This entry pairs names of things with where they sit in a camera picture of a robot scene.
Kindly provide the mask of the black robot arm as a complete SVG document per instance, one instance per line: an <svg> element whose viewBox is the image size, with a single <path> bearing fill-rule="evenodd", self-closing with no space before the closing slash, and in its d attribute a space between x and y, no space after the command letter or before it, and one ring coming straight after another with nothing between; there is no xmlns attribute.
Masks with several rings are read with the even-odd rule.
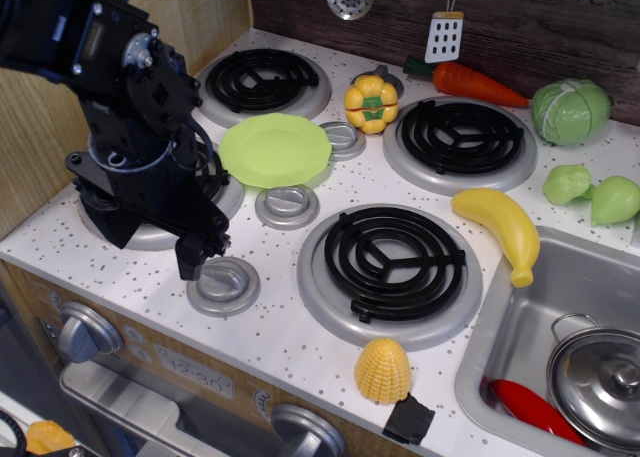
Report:
<svg viewBox="0 0 640 457"><path fill-rule="evenodd" d="M89 128L67 156L86 215L124 247L142 224L176 237L180 276L198 279L229 244L228 218L199 177L227 182L193 118L199 82L128 0L1 0L1 65L68 87Z"/></svg>

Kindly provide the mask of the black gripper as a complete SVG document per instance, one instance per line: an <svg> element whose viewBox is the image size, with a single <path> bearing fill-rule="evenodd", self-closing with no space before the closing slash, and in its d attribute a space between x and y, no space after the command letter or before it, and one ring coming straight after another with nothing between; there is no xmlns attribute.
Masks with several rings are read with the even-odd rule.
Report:
<svg viewBox="0 0 640 457"><path fill-rule="evenodd" d="M182 126L161 139L148 137L144 153L127 156L94 133L85 152L65 159L75 175L82 207L99 234L122 249L143 224L176 237L180 278L196 281L208 258L229 246L229 219L200 182L209 165L215 167L214 188L226 184L220 158L199 126Z"/></svg>

